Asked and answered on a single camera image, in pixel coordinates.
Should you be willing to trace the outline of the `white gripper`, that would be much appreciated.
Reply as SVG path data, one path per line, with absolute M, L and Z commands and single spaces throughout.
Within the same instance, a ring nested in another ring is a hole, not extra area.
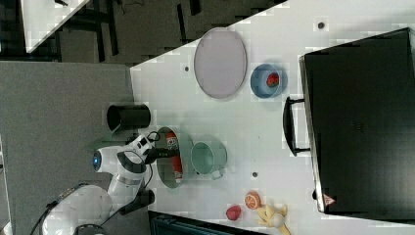
M 152 164 L 156 157 L 175 157 L 179 155 L 179 151 L 174 149 L 154 149 L 151 141 L 144 135 L 138 135 L 128 146 L 143 159 L 146 165 Z

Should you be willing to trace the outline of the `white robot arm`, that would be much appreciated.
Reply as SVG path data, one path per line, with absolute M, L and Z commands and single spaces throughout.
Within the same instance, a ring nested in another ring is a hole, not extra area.
M 168 139 L 164 148 L 154 146 L 159 140 L 140 135 L 126 145 L 96 150 L 92 165 L 95 171 L 112 176 L 109 187 L 80 183 L 69 188 L 46 206 L 30 235 L 107 235 L 103 224 L 113 215 L 153 203 L 155 194 L 147 188 L 153 176 L 152 163 L 179 155 L 175 137 Z

